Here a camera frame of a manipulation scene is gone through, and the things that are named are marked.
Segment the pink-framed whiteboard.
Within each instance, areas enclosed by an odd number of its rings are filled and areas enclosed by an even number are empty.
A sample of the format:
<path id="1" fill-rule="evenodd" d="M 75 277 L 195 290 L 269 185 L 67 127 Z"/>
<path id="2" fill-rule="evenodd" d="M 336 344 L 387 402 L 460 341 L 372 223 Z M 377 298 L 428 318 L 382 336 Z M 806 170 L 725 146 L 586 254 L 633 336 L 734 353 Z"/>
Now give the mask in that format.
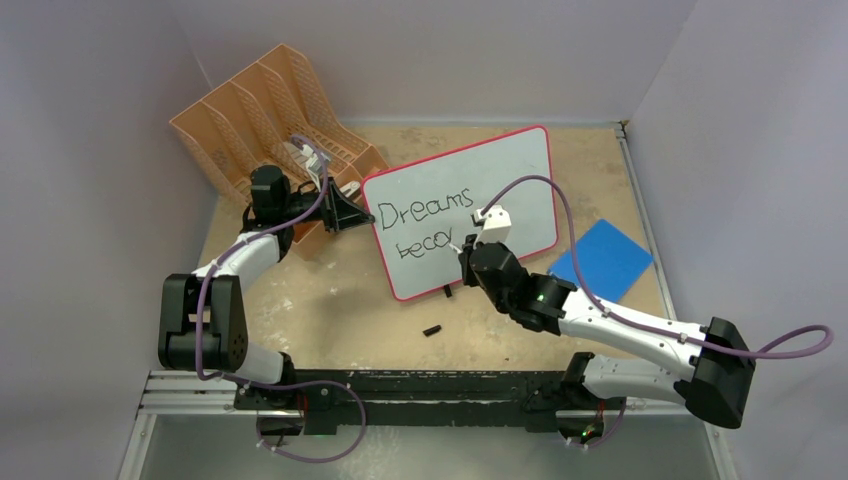
<path id="1" fill-rule="evenodd" d="M 531 126 L 373 174 L 362 185 L 393 297 L 408 301 L 461 279 L 457 254 L 489 201 L 510 215 L 517 257 L 559 240 L 549 132 Z"/>

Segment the black marker cap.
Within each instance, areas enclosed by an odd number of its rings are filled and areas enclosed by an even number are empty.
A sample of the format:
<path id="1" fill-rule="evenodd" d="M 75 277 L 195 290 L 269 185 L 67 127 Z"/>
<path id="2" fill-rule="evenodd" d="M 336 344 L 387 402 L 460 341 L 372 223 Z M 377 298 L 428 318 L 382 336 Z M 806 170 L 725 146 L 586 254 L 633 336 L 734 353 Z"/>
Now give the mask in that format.
<path id="1" fill-rule="evenodd" d="M 422 333 L 425 337 L 430 337 L 432 335 L 435 335 L 436 333 L 439 333 L 441 330 L 442 330 L 441 325 L 434 325 L 432 327 L 429 327 L 429 328 L 423 330 Z"/>

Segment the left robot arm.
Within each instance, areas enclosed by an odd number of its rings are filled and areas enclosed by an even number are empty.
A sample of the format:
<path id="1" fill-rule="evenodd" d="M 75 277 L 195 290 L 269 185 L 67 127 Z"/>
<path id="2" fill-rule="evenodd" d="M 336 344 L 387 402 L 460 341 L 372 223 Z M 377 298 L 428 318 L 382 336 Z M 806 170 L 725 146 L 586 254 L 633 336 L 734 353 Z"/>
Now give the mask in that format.
<path id="1" fill-rule="evenodd" d="M 300 224 L 321 222 L 330 233 L 371 225 L 375 218 L 348 199 L 332 176 L 319 172 L 311 191 L 293 188 L 277 166 L 250 175 L 251 200 L 235 242 L 204 267 L 163 283 L 158 359 L 169 370 L 202 380 L 226 377 L 259 386 L 272 408 L 297 399 L 291 357 L 248 338 L 243 293 L 291 250 Z"/>

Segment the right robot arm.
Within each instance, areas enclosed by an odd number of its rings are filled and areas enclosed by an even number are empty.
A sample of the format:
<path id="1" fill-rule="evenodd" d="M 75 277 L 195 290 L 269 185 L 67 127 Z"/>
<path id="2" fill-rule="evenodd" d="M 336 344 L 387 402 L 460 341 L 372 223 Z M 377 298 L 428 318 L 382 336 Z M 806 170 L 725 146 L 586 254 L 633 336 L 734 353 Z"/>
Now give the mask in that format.
<path id="1" fill-rule="evenodd" d="M 523 328 L 631 354 L 628 360 L 576 356 L 561 381 L 569 404 L 640 396 L 682 405 L 718 427 L 741 426 L 756 363 L 731 321 L 714 317 L 699 325 L 639 311 L 626 319 L 615 304 L 571 282 L 531 273 L 503 243 L 479 242 L 474 235 L 458 248 L 457 258 L 463 284 L 481 288 L 498 313 Z"/>

